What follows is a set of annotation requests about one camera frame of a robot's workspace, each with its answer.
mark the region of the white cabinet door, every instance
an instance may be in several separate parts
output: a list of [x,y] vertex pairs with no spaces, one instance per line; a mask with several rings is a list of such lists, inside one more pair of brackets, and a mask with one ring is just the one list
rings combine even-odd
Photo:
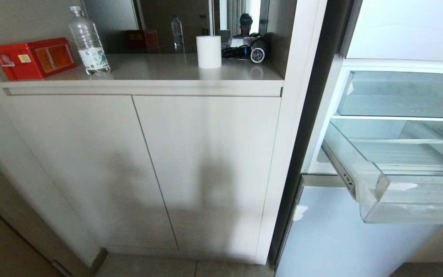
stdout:
[[443,0],[363,0],[346,57],[443,62]]
[[254,256],[280,98],[134,102],[179,249]]
[[42,167],[107,246],[177,249],[130,96],[14,96]]

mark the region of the refrigerator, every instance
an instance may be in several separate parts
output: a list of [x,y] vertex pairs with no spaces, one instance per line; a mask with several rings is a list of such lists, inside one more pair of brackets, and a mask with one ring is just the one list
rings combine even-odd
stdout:
[[269,254],[387,277],[443,226],[443,1],[328,0]]

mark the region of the refrigerator drawer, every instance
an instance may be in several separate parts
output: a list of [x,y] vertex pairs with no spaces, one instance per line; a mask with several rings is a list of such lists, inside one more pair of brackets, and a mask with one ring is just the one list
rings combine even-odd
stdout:
[[443,122],[332,119],[322,148],[368,223],[443,224]]

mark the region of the mirror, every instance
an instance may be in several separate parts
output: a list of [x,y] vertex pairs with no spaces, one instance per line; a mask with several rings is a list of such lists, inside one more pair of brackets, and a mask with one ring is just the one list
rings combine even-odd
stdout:
[[[266,31],[268,0],[83,0],[107,54],[196,53],[196,36],[246,36]],[[182,24],[174,46],[171,22]]]

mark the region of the curtain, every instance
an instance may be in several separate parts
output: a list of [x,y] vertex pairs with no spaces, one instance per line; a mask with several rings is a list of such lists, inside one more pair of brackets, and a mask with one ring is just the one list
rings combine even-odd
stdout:
[[232,37],[240,34],[240,16],[246,12],[246,0],[227,0],[228,29]]

